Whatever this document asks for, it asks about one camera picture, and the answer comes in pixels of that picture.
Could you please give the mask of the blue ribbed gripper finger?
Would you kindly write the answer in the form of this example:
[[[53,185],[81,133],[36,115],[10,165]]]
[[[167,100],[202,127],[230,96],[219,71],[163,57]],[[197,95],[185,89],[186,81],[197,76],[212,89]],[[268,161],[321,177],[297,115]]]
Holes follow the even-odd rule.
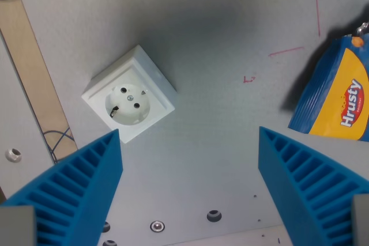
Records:
[[[265,127],[258,169],[293,245],[354,244],[352,200],[368,192],[368,180]]]
[[[114,130],[46,170],[3,206],[34,208],[37,245],[97,245],[122,172]]]

